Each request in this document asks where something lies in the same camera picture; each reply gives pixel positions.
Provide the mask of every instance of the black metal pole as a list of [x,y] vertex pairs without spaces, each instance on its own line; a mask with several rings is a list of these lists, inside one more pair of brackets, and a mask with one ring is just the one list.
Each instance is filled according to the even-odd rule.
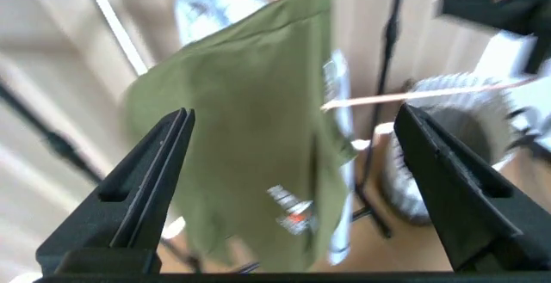
[[[8,90],[2,82],[0,82],[0,98],[4,99],[8,105],[14,109],[27,123],[33,126],[45,139],[50,149],[66,159],[81,170],[88,176],[88,179],[94,184],[98,185],[102,178],[94,172],[89,165],[77,154],[75,148],[67,142],[61,135],[48,129],[48,127],[42,123],[34,114],[28,110],[17,98]],[[161,244],[163,244],[180,262],[189,265],[196,273],[201,272],[201,263],[198,259],[189,255],[186,256],[178,251],[178,249],[172,245],[168,240],[161,238]]]
[[[385,28],[385,35],[384,35],[385,46],[383,50],[384,52],[383,52],[381,73],[379,75],[379,84],[377,86],[377,95],[382,95],[385,90],[385,83],[387,81],[387,74],[388,74],[388,69],[390,67],[390,60],[393,56],[394,45],[396,44],[396,40],[398,39],[399,6],[401,4],[401,1],[402,0],[393,0],[390,17],[388,18],[388,22]],[[369,136],[372,139],[375,134],[375,127],[377,126],[377,122],[379,121],[380,113],[381,113],[381,105],[379,103],[375,104],[373,116],[371,117],[370,129],[369,129]],[[384,237],[391,237],[392,231],[387,226],[385,221],[379,216],[379,214],[373,209],[364,192],[364,188],[369,177],[369,169],[371,167],[371,162],[373,160],[373,144],[374,142],[369,143],[366,162],[364,165],[362,183],[356,184],[356,189],[355,189],[356,196],[362,202],[362,209],[354,212],[352,218],[353,220],[357,220],[364,216],[371,215],[371,217],[377,224],[377,227],[381,231],[382,235]]]

